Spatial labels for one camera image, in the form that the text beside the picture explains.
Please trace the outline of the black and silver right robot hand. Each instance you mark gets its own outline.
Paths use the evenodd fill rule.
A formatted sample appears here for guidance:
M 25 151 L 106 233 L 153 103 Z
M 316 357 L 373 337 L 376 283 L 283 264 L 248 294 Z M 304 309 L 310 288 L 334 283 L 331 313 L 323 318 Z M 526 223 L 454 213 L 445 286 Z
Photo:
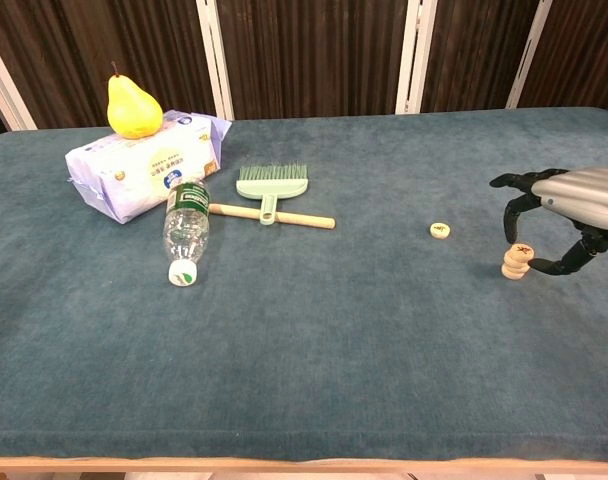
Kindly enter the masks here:
M 568 219 L 580 231 L 580 239 L 561 259 L 533 258 L 528 261 L 531 268 L 551 276 L 566 276 L 608 250 L 608 168 L 503 173 L 489 185 L 522 192 L 504 210 L 503 227 L 508 242 L 517 240 L 520 215 L 540 207 Z

